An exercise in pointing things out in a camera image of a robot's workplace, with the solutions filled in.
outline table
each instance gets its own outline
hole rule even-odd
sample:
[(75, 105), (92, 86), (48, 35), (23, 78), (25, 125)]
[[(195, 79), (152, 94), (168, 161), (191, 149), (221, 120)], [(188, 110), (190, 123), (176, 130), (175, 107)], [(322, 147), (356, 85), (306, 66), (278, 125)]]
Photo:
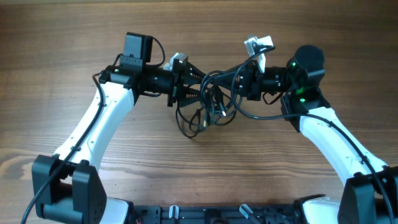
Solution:
[[(127, 31), (153, 35), (204, 72), (248, 55), (249, 34), (271, 35), (268, 66), (284, 66), (304, 44), (325, 54), (321, 83), (345, 126), (390, 166), (398, 165), (398, 17), (394, 1), (160, 1), (0, 6), (0, 222), (17, 223), (33, 196), (31, 165), (52, 155), (95, 93), (91, 75), (123, 51)], [(154, 44), (154, 62), (161, 52)], [(323, 193), (339, 199), (340, 179), (289, 122), (241, 114), (189, 140), (166, 96), (140, 97), (104, 155), (109, 196), (136, 205), (292, 203)], [(280, 104), (244, 102), (254, 114)], [(195, 107), (184, 110), (193, 114)], [(31, 223), (43, 223), (35, 216)]]

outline brown background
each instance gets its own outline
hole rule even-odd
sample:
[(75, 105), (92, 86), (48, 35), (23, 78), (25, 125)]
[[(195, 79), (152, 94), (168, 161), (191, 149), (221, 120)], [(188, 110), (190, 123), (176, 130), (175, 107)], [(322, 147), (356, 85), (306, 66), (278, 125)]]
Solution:
[[(157, 37), (204, 72), (248, 55), (248, 34), (271, 35), (267, 64), (303, 44), (324, 50), (322, 90), (346, 127), (398, 165), (396, 1), (190, 1), (0, 6), (0, 222), (17, 223), (33, 196), (30, 168), (75, 129), (95, 93), (91, 75), (123, 51), (127, 31)], [(154, 62), (161, 59), (154, 47)], [(279, 104), (244, 102), (258, 115)], [(291, 203), (342, 184), (290, 123), (238, 115), (196, 139), (177, 129), (166, 97), (139, 98), (104, 155), (108, 195), (137, 205)], [(193, 112), (193, 108), (184, 113)], [(32, 211), (32, 223), (42, 222)]]

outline robotic forearm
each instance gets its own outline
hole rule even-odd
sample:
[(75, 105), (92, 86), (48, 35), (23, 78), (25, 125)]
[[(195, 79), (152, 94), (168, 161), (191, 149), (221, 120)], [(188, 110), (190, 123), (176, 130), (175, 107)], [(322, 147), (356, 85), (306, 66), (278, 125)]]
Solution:
[[(53, 157), (39, 156), (34, 162), (32, 176), (36, 195), (54, 169), (70, 154), (71, 147), (87, 131), (100, 104), (103, 105), (98, 119), (88, 130), (79, 149), (35, 202), (39, 217), (64, 223), (137, 224), (140, 219), (137, 211), (140, 208), (134, 207), (131, 202), (107, 198), (98, 170), (108, 143), (125, 115), (133, 109), (138, 97), (157, 96), (155, 94), (168, 95), (167, 106), (177, 103), (176, 116), (182, 115), (179, 108), (200, 102), (201, 109), (191, 120), (182, 116), (195, 134), (189, 136), (181, 128), (180, 130), (190, 138), (209, 125), (220, 125), (218, 121), (221, 118), (230, 116), (233, 119), (238, 111), (253, 119), (285, 118), (298, 132), (309, 138), (336, 170), (345, 185), (345, 192), (341, 203), (319, 196), (297, 200), (296, 212), (299, 215), (286, 218), (286, 223), (345, 223), (346, 220), (350, 223), (366, 223), (369, 220), (383, 222), (388, 218), (389, 206), (388, 203), (386, 206), (377, 203), (373, 194), (375, 190), (392, 201), (392, 209), (396, 213), (397, 169), (388, 167), (366, 150), (342, 125), (324, 99), (319, 89), (325, 74), (320, 49), (305, 45), (296, 51), (286, 67), (268, 68), (264, 53), (274, 49), (271, 37), (251, 37), (245, 41), (251, 56), (249, 60), (227, 71), (205, 74), (188, 62), (186, 55), (180, 53), (175, 54), (163, 68), (148, 65), (152, 39), (146, 35), (127, 33), (124, 53), (119, 55), (119, 65), (115, 62), (101, 72), (101, 88), (74, 132), (55, 151)], [(191, 88), (192, 85), (200, 85), (200, 89)], [(220, 87), (231, 91), (230, 96), (223, 93)], [(258, 117), (240, 108), (242, 97), (259, 101), (266, 93), (280, 93), (283, 115)], [(228, 103), (224, 102), (225, 98), (229, 99)], [(203, 122), (200, 120), (201, 111), (205, 113)], [(68, 175), (73, 175), (72, 184), (61, 183), (60, 179)], [(383, 185), (387, 192), (383, 192), (384, 188), (380, 187), (380, 180), (386, 180)], [(255, 221), (256, 218), (253, 220), (247, 209), (241, 209), (241, 223), (258, 222)], [(174, 222), (178, 220), (178, 210), (175, 207), (171, 207), (169, 212), (169, 219), (173, 218)], [(222, 217), (217, 212), (216, 215), (206, 213), (203, 212), (204, 216)], [(228, 222), (228, 218), (223, 217), (223, 222)], [(210, 224), (206, 218), (204, 221), (205, 224)]]

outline robotic arm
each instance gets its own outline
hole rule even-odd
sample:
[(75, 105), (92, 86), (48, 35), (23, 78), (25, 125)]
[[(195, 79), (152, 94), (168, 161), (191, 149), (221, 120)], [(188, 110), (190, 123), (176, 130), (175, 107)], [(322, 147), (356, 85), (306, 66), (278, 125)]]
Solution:
[[(267, 209), (250, 209), (247, 205), (242, 205), (238, 215), (229, 211), (232, 208), (192, 208), (191, 212), (199, 215), (193, 216), (196, 221), (192, 222), (197, 223), (199, 218), (199, 222), (204, 224), (388, 223), (389, 206), (374, 198), (375, 191), (387, 196), (395, 215), (393, 218), (396, 218), (398, 169), (388, 167), (365, 149), (338, 120), (330, 104), (324, 99), (319, 89), (319, 83), (325, 74), (323, 53), (320, 49), (305, 45), (296, 51), (286, 67), (267, 68), (264, 53), (274, 49), (271, 37), (250, 37), (245, 41), (250, 60), (228, 71), (206, 75), (190, 64), (186, 55), (180, 53), (175, 54), (164, 68), (147, 65), (150, 62), (152, 39), (154, 38), (147, 35), (127, 33), (124, 53), (119, 55), (119, 65), (116, 66), (115, 63), (101, 72), (101, 88), (98, 88), (93, 102), (76, 129), (52, 157), (38, 156), (35, 160), (32, 177), (36, 195), (52, 172), (68, 157), (95, 117), (100, 104), (103, 104), (95, 124), (88, 130), (80, 147), (57, 177), (45, 186), (42, 195), (35, 202), (40, 218), (63, 223), (135, 224), (155, 224), (154, 218), (164, 223), (185, 223), (191, 220), (188, 214), (184, 216), (187, 217), (184, 222), (180, 220), (179, 214), (187, 211), (176, 206), (137, 207), (132, 202), (107, 197), (98, 177), (105, 149), (117, 127), (133, 109), (140, 95), (151, 96), (147, 92), (167, 94), (167, 106), (177, 103), (176, 115), (180, 107), (199, 101), (205, 111), (204, 123), (200, 122), (201, 110), (195, 115), (198, 124), (193, 123), (195, 116), (190, 121), (183, 117), (189, 122), (190, 128), (195, 126), (195, 135), (209, 125), (217, 124), (223, 116), (234, 117), (237, 110), (242, 112), (239, 108), (241, 99), (239, 103), (232, 102), (237, 95), (258, 101), (261, 93), (285, 93), (281, 98), (284, 115), (270, 119), (285, 118), (290, 121), (298, 132), (303, 133), (321, 150), (345, 186), (341, 203), (324, 195), (315, 195), (298, 199), (293, 205), (284, 205), (284, 209), (279, 208), (279, 205)], [(259, 56), (259, 61), (252, 60), (256, 56)], [(200, 85), (200, 90), (190, 88), (196, 84)], [(235, 94), (225, 95), (219, 86), (232, 90)], [(225, 96), (232, 99), (228, 104), (223, 102)], [(71, 185), (60, 181), (68, 175), (72, 176)], [(278, 208), (277, 211), (282, 209), (284, 212), (269, 213), (270, 208)]]

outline white casing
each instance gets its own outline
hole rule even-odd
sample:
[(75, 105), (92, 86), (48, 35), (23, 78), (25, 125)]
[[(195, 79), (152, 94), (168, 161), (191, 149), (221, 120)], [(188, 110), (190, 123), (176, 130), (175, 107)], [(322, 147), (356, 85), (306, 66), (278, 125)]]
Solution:
[(127, 202), (108, 197), (106, 199), (104, 215), (99, 224), (123, 224), (128, 210), (129, 204)]
[[(272, 43), (271, 36), (266, 36), (260, 39), (257, 39), (257, 37), (250, 37), (244, 42), (246, 49), (248, 50), (249, 56), (255, 54), (254, 48), (252, 46), (253, 43), (257, 45), (274, 45), (274, 43)], [(264, 54), (260, 54), (259, 56), (259, 70), (261, 71), (261, 73), (264, 73), (266, 71), (266, 56)]]
[[(376, 172), (382, 171), (382, 167), (387, 165), (363, 147), (340, 122), (333, 109), (321, 107), (310, 110), (309, 113), (332, 121), (343, 130), (355, 145), (357, 145), (359, 150), (368, 157)], [(371, 173), (366, 164), (361, 163), (361, 158), (351, 144), (336, 129), (329, 127), (323, 121), (301, 116), (300, 131), (319, 148), (337, 172), (343, 185), (345, 185), (347, 179), (354, 177), (354, 174), (357, 172), (364, 175)]]
[[(106, 82), (101, 84), (104, 93), (104, 103), (100, 116), (96, 123), (87, 134), (87, 137), (81, 144), (81, 150), (75, 152), (70, 158), (70, 162), (79, 163), (81, 160), (87, 160), (96, 170), (100, 169), (102, 157), (113, 134), (116, 132), (120, 122), (125, 115), (130, 112), (134, 106), (134, 97), (132, 90), (123, 88), (123, 85)], [(69, 136), (69, 138), (54, 152), (59, 154), (59, 159), (63, 160), (83, 135), (88, 125), (94, 118), (100, 103), (100, 93), (96, 92), (93, 102), (86, 111), (79, 124)]]
[(305, 218), (311, 224), (338, 224), (337, 214), (340, 203), (329, 197), (307, 200), (303, 204)]

